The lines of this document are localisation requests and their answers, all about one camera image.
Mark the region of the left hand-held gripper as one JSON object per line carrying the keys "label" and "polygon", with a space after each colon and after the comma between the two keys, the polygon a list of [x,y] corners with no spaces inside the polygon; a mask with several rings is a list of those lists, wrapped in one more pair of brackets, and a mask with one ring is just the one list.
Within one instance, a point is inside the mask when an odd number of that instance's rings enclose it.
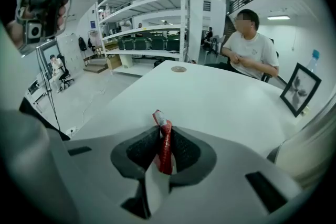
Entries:
{"label": "left hand-held gripper", "polygon": [[19,1],[15,20],[23,27],[23,44],[18,47],[23,57],[65,30],[65,26],[58,26],[59,10],[63,5],[64,0]]}

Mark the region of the white shelving unit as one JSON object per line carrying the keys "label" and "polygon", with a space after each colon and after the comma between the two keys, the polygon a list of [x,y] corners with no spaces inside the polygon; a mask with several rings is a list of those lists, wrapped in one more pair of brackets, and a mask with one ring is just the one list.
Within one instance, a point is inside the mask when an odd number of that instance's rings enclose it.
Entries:
{"label": "white shelving unit", "polygon": [[[189,0],[100,0],[99,38],[111,73],[143,76],[164,60],[187,61]],[[120,50],[125,37],[180,35],[180,51]]]}

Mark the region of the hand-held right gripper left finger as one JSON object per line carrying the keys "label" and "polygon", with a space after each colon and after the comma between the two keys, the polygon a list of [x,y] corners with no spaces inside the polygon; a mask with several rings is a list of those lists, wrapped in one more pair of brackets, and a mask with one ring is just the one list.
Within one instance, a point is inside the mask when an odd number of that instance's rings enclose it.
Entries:
{"label": "hand-held right gripper left finger", "polygon": [[157,126],[118,134],[70,140],[65,147],[75,165],[95,187],[128,215],[149,219],[145,173],[160,142]]}

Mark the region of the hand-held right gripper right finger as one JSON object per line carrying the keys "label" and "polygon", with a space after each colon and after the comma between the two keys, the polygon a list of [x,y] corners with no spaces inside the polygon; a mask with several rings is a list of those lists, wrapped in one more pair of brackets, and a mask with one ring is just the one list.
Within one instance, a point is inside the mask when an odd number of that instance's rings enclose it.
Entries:
{"label": "hand-held right gripper right finger", "polygon": [[284,171],[251,148],[183,127],[174,127],[206,142],[217,161],[197,185],[173,188],[151,217],[151,224],[264,224],[271,214],[246,178],[260,172],[286,201],[301,187]]}

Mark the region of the small red packet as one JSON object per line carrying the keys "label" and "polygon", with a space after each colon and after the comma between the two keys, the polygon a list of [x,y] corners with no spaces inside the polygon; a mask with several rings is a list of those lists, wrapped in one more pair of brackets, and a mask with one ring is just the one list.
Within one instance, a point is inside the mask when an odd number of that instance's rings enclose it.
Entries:
{"label": "small red packet", "polygon": [[171,130],[172,122],[164,116],[163,112],[156,110],[153,114],[156,124],[160,127],[159,153],[155,158],[155,164],[159,172],[171,175],[173,172],[172,150],[171,150]]}

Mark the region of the black picture frame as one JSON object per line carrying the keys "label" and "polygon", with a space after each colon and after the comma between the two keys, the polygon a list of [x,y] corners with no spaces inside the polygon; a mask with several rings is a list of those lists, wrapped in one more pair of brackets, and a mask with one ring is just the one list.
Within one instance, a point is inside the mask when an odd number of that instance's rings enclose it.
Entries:
{"label": "black picture frame", "polygon": [[297,63],[293,74],[280,99],[286,104],[294,117],[297,117],[308,105],[316,93],[321,79],[303,66]]}

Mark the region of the row of green crates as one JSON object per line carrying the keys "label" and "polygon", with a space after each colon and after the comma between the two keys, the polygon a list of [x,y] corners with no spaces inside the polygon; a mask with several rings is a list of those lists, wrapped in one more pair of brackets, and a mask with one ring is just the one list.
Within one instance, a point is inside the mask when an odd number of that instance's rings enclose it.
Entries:
{"label": "row of green crates", "polygon": [[118,40],[120,50],[166,50],[180,51],[180,35],[128,37]]}

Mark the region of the black office chair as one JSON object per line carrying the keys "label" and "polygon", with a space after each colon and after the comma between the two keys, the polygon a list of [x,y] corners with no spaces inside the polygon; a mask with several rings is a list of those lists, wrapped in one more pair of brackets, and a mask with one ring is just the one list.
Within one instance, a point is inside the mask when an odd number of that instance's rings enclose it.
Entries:
{"label": "black office chair", "polygon": [[263,74],[261,81],[268,83],[271,78],[276,79],[283,86],[286,86],[288,84],[280,75],[278,75],[277,77],[271,77],[269,74],[266,73]]}

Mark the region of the white table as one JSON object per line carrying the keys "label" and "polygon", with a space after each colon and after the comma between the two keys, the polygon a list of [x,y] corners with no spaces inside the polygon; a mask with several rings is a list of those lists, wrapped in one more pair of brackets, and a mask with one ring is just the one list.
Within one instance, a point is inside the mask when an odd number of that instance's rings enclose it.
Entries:
{"label": "white table", "polygon": [[174,126],[238,142],[262,156],[292,137],[322,108],[294,117],[281,89],[225,70],[166,61],[106,103],[75,135],[83,140],[154,125],[161,110]]}

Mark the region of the clear water bottle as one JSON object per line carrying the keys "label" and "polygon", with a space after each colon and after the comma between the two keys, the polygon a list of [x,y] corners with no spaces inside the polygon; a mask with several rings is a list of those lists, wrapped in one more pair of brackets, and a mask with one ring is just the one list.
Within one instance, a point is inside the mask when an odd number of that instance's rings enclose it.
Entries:
{"label": "clear water bottle", "polygon": [[312,73],[316,73],[316,70],[317,70],[317,63],[318,63],[318,60],[320,58],[320,53],[319,51],[317,51],[316,49],[313,50],[312,52],[312,56],[311,56],[311,59],[309,61],[309,63],[307,64],[306,68],[312,72]]}

